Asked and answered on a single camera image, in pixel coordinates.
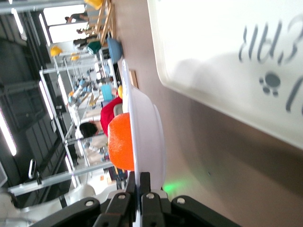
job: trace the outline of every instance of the black ceiling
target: black ceiling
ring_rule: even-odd
[[[27,173],[32,158],[37,160],[43,177],[66,171],[62,162],[64,146],[59,134],[52,130],[38,86],[39,70],[50,62],[39,13],[19,13],[27,41],[21,39],[13,15],[0,15],[0,105],[17,146],[13,157],[0,133],[0,162],[8,176],[4,187],[29,181]],[[60,100],[55,97],[50,81],[49,89],[53,100]],[[50,191],[60,194],[54,193],[54,188],[63,192],[69,187],[63,187],[62,191],[62,185],[57,185],[26,194],[20,197],[21,206],[48,200]]]

